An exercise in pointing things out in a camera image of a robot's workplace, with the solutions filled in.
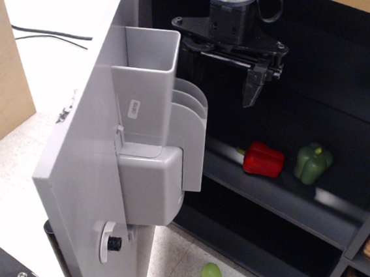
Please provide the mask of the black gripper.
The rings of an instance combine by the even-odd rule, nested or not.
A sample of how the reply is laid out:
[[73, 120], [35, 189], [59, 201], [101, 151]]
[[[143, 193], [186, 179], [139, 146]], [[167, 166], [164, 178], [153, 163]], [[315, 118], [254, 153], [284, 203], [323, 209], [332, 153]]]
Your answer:
[[208, 17], [178, 16], [172, 26], [187, 38], [181, 44], [177, 76], [199, 85], [204, 77], [205, 60], [200, 53], [208, 52], [226, 61], [249, 65], [242, 105], [252, 107], [257, 101], [266, 77], [279, 79], [283, 57], [288, 47], [271, 38], [258, 24], [258, 5], [229, 7], [211, 1]]

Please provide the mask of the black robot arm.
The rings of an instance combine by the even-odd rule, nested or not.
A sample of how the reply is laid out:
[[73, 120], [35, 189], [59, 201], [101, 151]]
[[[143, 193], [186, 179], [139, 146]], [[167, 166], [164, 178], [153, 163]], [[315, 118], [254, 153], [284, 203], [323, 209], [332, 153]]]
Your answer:
[[210, 0], [209, 8], [206, 18], [175, 17], [171, 22], [182, 35], [184, 74], [197, 80], [205, 57], [246, 69], [242, 104], [249, 108], [265, 82], [282, 73], [288, 47], [265, 34], [260, 24], [277, 21], [283, 12], [264, 18], [259, 0]]

